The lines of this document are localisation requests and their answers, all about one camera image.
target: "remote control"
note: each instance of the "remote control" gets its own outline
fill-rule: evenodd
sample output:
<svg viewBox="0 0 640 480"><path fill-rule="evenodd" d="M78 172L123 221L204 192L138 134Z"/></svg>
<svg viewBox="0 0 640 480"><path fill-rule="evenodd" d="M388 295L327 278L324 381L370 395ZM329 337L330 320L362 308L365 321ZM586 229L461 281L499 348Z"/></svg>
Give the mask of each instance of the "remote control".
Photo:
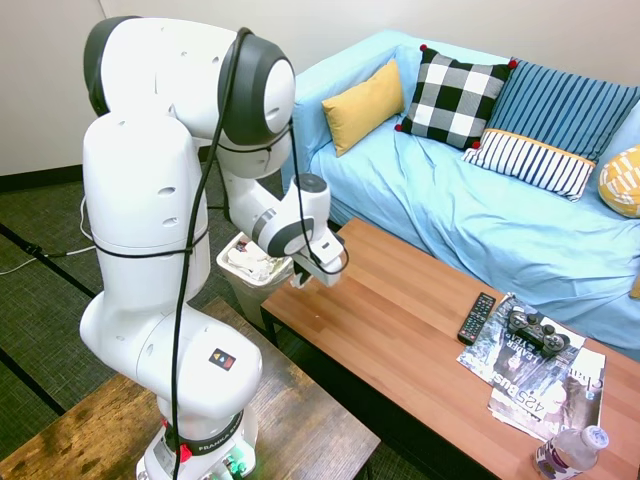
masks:
<svg viewBox="0 0 640 480"><path fill-rule="evenodd" d="M482 330L484 326L484 322L489 318L489 312L491 312L494 303L496 303L496 299L491 295L484 292L478 295L469 315L467 315L467 319L462 324L462 327L460 327L458 340L465 345L474 344L480 330Z"/></svg>

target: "throw pillow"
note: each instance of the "throw pillow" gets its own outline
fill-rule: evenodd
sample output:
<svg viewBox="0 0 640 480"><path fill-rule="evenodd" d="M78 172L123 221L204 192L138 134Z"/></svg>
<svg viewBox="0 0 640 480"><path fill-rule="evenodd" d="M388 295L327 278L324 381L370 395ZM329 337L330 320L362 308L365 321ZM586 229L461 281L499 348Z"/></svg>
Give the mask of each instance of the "throw pillow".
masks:
<svg viewBox="0 0 640 480"><path fill-rule="evenodd" d="M572 202L582 196L595 163L530 138L486 129L477 149L462 160L487 170L517 177L533 186L557 193Z"/></svg>
<svg viewBox="0 0 640 480"><path fill-rule="evenodd" d="M341 156L374 128L404 110L402 84L395 60L366 82L322 102L336 156Z"/></svg>
<svg viewBox="0 0 640 480"><path fill-rule="evenodd" d="M517 68L487 128L532 138L588 160L597 161L640 99L638 87L512 61Z"/></svg>
<svg viewBox="0 0 640 480"><path fill-rule="evenodd" d="M468 148L480 140L510 68L460 63L425 45L421 49L413 102L396 130Z"/></svg>
<svg viewBox="0 0 640 480"><path fill-rule="evenodd" d="M600 171L598 191L620 215L640 218L640 145L613 157Z"/></svg>
<svg viewBox="0 0 640 480"><path fill-rule="evenodd" d="M631 292L629 292L629 296L631 298L640 298L640 275L636 278L636 282L631 287Z"/></svg>

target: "white cloth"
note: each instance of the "white cloth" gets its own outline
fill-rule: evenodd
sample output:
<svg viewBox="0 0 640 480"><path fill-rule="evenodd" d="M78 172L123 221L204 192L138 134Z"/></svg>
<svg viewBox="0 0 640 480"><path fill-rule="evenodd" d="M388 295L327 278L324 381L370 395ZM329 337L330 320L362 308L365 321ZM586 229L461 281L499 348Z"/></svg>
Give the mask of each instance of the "white cloth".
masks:
<svg viewBox="0 0 640 480"><path fill-rule="evenodd" d="M232 248L227 253L227 262L254 280L262 282L278 269L284 259L272 258L264 253L254 242L249 242L240 251Z"/></svg>

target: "wooden table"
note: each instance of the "wooden table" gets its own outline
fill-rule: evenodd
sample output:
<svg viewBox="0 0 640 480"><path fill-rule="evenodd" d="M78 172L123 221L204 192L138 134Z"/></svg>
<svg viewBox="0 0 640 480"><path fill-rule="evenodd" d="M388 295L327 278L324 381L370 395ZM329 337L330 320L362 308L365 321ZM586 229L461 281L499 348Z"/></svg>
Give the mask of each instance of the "wooden table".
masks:
<svg viewBox="0 0 640 480"><path fill-rule="evenodd" d="M287 284L263 308L496 476L537 480L540 442L495 420L491 386L456 361L456 334L478 294L503 295L360 220L340 235L351 263L336 286ZM601 425L610 446L580 478L635 480L640 365L594 340L585 346L607 356Z"/></svg>
<svg viewBox="0 0 640 480"><path fill-rule="evenodd" d="M204 312L262 352L262 381L251 402L258 466L248 478L353 478L378 438L224 302ZM116 375L2 461L0 478L133 479L160 420L155 396Z"/></svg>

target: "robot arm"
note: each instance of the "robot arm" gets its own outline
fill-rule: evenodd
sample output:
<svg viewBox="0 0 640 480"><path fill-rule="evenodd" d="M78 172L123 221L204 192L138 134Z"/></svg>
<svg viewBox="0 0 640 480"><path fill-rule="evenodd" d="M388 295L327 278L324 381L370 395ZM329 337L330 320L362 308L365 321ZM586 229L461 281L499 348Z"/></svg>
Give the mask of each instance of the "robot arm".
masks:
<svg viewBox="0 0 640 480"><path fill-rule="evenodd" d="M192 299L210 271L204 195L192 212L202 176L194 138L216 130L234 41L234 32L208 25L120 17L96 25L85 48L100 118L85 135L83 177L104 291L85 310L80 334L104 363L158 395L166 420L138 466L151 480L228 479L231 458L245 466L234 479L255 466L257 421L248 404L260 350L178 293ZM256 181L293 151L291 65L253 35L238 60L216 150L228 216L270 255L292 256L299 283L312 274L333 285L343 248L327 228L328 186L302 174L279 201ZM191 220L195 241L185 257ZM175 471L174 452L182 462Z"/></svg>
<svg viewBox="0 0 640 480"><path fill-rule="evenodd" d="M169 105L193 137L211 138L234 41L234 32L193 22L108 19L91 33L85 50L94 110L150 114ZM216 152L228 215L272 257L292 256L298 284L312 275L332 286L342 269L343 247L327 227L329 187L303 174L301 187L292 179L279 201L256 181L278 171L293 152L288 130L294 100L295 77L284 53L248 36Z"/></svg>

